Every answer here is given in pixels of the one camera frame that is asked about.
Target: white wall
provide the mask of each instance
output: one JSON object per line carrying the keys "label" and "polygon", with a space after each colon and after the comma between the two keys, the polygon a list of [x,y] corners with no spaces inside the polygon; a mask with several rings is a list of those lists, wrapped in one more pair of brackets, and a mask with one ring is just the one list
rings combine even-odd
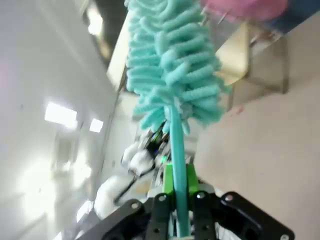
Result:
{"label": "white wall", "polygon": [[[65,0],[1,3],[0,239],[3,240],[51,240],[59,228],[67,226],[52,219],[48,225],[53,230],[39,227],[35,230],[43,225],[43,218],[39,220],[41,215],[26,210],[23,195],[30,169],[37,167],[43,173],[50,169],[54,140],[62,130],[60,125],[44,121],[48,102],[77,111],[78,129],[83,123],[76,133],[80,151],[86,152],[92,175],[100,171],[116,92],[77,11],[73,1]],[[100,133],[89,132],[92,118],[104,121]],[[76,189],[68,179],[54,180],[56,201],[61,203],[69,196],[74,202],[69,204],[68,211],[60,208],[56,212],[60,219],[65,219],[65,224],[74,217],[67,213],[76,212],[88,197],[88,191],[84,190],[82,197],[72,200],[70,196],[76,194],[73,193]],[[41,178],[35,174],[34,181],[40,182]]]}
{"label": "white wall", "polygon": [[320,237],[319,23],[317,14],[287,36],[289,93],[226,114],[201,134],[195,157],[200,177],[239,192],[292,228],[298,240]]}
{"label": "white wall", "polygon": [[119,96],[106,142],[101,182],[113,174],[126,173],[126,170],[120,167],[121,158],[125,149],[135,142],[139,125],[132,120],[135,99],[131,96],[131,94]]}

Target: white surface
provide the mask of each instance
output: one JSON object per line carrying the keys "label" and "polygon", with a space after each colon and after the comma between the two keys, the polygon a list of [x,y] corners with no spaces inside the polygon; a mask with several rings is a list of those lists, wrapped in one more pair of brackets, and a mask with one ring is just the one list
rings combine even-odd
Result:
{"label": "white surface", "polygon": [[102,220],[116,209],[117,206],[114,203],[114,199],[109,197],[108,194],[103,191],[103,188],[99,188],[94,203],[94,211],[96,215]]}
{"label": "white surface", "polygon": [[154,164],[150,153],[144,149],[138,151],[129,163],[129,169],[133,170],[138,176],[149,171]]}
{"label": "white surface", "polygon": [[320,236],[319,23],[317,14],[288,34],[289,92],[225,115],[201,134],[194,161],[201,178],[240,193],[297,240]]}
{"label": "white surface", "polygon": [[138,146],[139,146],[139,142],[136,141],[135,143],[133,143],[132,145],[128,146],[124,152],[123,152],[123,157],[122,157],[122,164],[123,165],[128,165],[128,163],[130,163],[130,161],[132,160],[132,158],[134,157],[134,155],[137,153],[138,151]]}
{"label": "white surface", "polygon": [[[73,1],[3,1],[0,32],[0,239],[52,240],[76,221],[95,179],[75,186],[71,170],[50,179],[64,126],[44,120],[46,107],[77,111],[77,159],[97,176],[116,93]],[[89,131],[93,118],[105,123],[100,133]],[[24,195],[28,180],[41,185],[41,197],[33,190]],[[56,207],[42,211],[45,199]]]}
{"label": "white surface", "polygon": [[121,92],[118,98],[118,107],[115,110],[115,114],[117,116],[126,116],[128,119],[132,120],[133,110],[138,103],[138,99],[138,95],[128,92]]}
{"label": "white surface", "polygon": [[134,176],[130,174],[113,175],[109,177],[99,188],[97,199],[99,192],[103,192],[103,194],[114,200],[127,186],[129,186],[133,179]]}
{"label": "white surface", "polygon": [[122,170],[121,158],[131,144],[134,143],[138,124],[132,122],[122,107],[118,104],[110,126],[110,133],[106,143],[104,164],[102,169],[103,183],[118,169]]}

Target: screw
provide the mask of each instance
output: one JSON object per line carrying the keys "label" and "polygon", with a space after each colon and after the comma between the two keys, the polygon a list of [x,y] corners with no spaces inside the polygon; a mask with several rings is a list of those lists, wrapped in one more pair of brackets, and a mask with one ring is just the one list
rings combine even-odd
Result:
{"label": "screw", "polygon": [[283,234],[281,237],[280,237],[280,240],[289,240],[289,236],[287,234]]}
{"label": "screw", "polygon": [[203,192],[199,192],[197,195],[196,195],[196,198],[197,199],[203,199],[205,197],[205,194]]}
{"label": "screw", "polygon": [[161,195],[161,196],[159,197],[159,201],[160,201],[160,202],[163,202],[166,198],[167,198],[166,195]]}
{"label": "screw", "polygon": [[137,209],[137,208],[139,207],[139,204],[138,204],[138,203],[132,203],[132,204],[131,204],[131,207],[132,207],[133,209]]}
{"label": "screw", "polygon": [[232,201],[234,199],[234,197],[232,196],[232,195],[227,195],[226,197],[225,197],[225,200],[226,201]]}

